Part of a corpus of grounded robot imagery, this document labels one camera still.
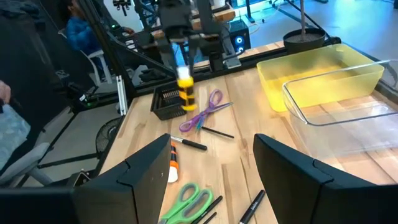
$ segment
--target scissors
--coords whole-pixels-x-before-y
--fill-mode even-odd
[[[214,113],[215,111],[221,110],[233,104],[232,102],[230,102],[217,106],[222,99],[223,99],[223,93],[221,92],[221,90],[212,91],[209,97],[208,107],[200,114],[194,116],[191,120],[183,122],[180,125],[180,131],[188,132],[195,125],[197,126],[197,129],[200,129],[208,114]]]
[[[183,199],[184,194],[193,189],[194,192],[186,200]],[[206,197],[205,203],[194,214],[190,214],[193,209]],[[194,183],[185,184],[178,194],[177,201],[173,207],[162,216],[158,224],[178,224],[178,223],[191,223],[197,219],[213,201],[213,192],[208,189],[200,190],[199,186]]]

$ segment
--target pen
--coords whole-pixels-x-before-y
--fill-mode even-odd
[[[217,204],[219,204],[219,202],[223,199],[223,196],[219,196],[216,200],[214,200],[214,202],[212,202],[209,207],[206,208],[206,210],[197,218],[195,219],[193,222],[191,222],[191,224],[197,224],[199,223],[200,220],[202,220],[203,217],[205,217],[207,215],[207,213],[209,213]]]
[[[239,224],[248,224],[249,223],[250,218],[254,215],[254,212],[258,208],[258,206],[259,206],[262,198],[264,198],[265,194],[266,194],[265,190],[260,190],[259,194],[257,194],[256,198],[254,199],[254,201],[252,202],[250,207],[246,210],[246,212],[242,216],[241,220],[239,221]]]

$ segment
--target speaker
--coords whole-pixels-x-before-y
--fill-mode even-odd
[[[231,22],[230,26],[229,37],[235,52],[238,53],[250,49],[249,27],[242,20]]]

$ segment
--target blue jacket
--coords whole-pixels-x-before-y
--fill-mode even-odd
[[[66,27],[66,36],[69,44],[75,50],[81,50],[89,55],[101,49],[93,30],[87,21],[78,17],[71,17]]]

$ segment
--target plant pot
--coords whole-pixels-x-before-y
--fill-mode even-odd
[[[301,39],[301,29],[289,32],[284,36],[284,44],[289,54],[312,50],[323,46],[325,31],[317,28],[305,29],[305,38]]]

